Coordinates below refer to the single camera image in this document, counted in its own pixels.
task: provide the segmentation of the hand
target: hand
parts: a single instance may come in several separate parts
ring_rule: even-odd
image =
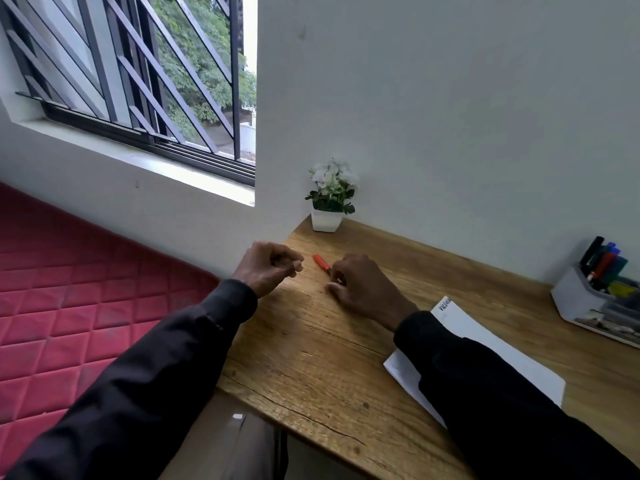
[[[346,285],[339,284],[338,279],[344,279]],[[366,254],[347,254],[333,263],[331,281],[326,289],[338,303],[388,330],[396,331],[405,318],[418,311]]]
[[[242,281],[258,298],[271,293],[287,276],[295,278],[302,271],[302,254],[284,244],[256,241],[247,249],[231,278]]]

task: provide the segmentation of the window sill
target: window sill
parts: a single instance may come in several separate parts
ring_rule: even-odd
[[[173,180],[177,180],[197,189],[210,192],[236,202],[255,207],[254,188],[238,184],[226,178],[190,168],[178,162],[144,152],[132,146],[109,140],[102,136],[62,125],[49,120],[30,120],[17,122],[20,126],[41,134],[76,144],[87,150],[101,153],[105,157],[115,158],[139,168],[143,168]]]

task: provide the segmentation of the green foliage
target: green foliage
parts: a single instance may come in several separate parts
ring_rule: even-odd
[[[325,212],[344,212],[345,214],[352,214],[356,211],[352,203],[347,202],[352,198],[356,190],[349,188],[349,183],[345,180],[338,180],[339,186],[335,189],[321,188],[318,185],[318,190],[312,190],[309,195],[305,197],[305,200],[313,202],[314,209],[324,210]]]
[[[231,85],[220,72],[209,51],[200,41],[198,35],[189,24],[187,18],[175,0],[150,0],[151,5],[171,33],[176,44],[188,58],[198,76],[209,89],[213,100],[223,109],[231,108]],[[229,38],[229,23],[225,14],[220,10],[215,0],[184,0],[189,10],[206,33],[212,46],[222,58],[228,69],[231,69]],[[201,92],[193,83],[187,71],[167,44],[162,33],[156,29],[156,40],[159,48],[160,63],[173,81],[178,92],[190,106],[198,119],[203,124],[217,123],[218,118],[211,106],[204,99]],[[244,55],[239,54],[239,78],[240,78],[240,103],[244,108],[255,108],[255,75],[245,68]],[[195,128],[180,109],[180,106],[171,97],[168,91],[168,113],[176,123],[182,134],[191,141],[197,140]]]

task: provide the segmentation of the red diamond-pattern fabric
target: red diamond-pattern fabric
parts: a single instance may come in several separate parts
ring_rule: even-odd
[[[217,285],[0,184],[0,480],[119,354]]]

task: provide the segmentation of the white flower pot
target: white flower pot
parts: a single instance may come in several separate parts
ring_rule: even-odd
[[[311,206],[311,223],[316,231],[335,232],[340,227],[343,215],[342,212],[326,212]]]

